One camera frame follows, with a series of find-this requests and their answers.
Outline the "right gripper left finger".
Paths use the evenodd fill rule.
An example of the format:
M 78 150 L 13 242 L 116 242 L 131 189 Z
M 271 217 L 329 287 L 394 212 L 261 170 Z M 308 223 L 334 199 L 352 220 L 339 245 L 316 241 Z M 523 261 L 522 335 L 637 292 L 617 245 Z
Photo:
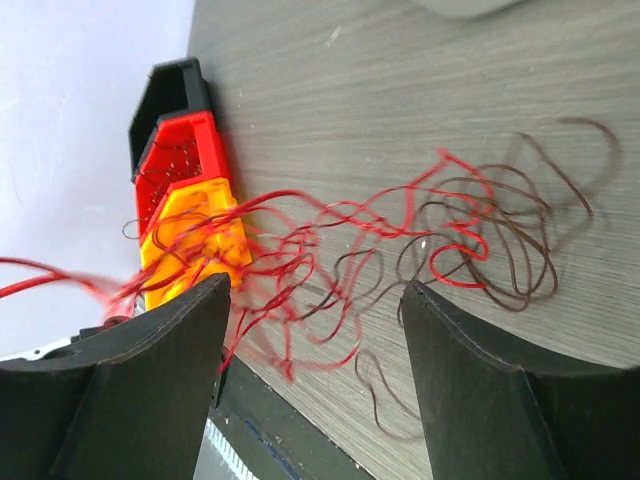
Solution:
M 189 479 L 214 392 L 230 280 L 39 360 L 1 365 L 5 479 Z

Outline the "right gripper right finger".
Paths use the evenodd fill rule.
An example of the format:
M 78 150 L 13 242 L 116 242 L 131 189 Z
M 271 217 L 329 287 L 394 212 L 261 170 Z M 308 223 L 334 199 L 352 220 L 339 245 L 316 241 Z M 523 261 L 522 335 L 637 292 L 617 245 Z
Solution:
M 435 478 L 638 477 L 637 368 L 551 351 L 418 281 L 401 312 Z

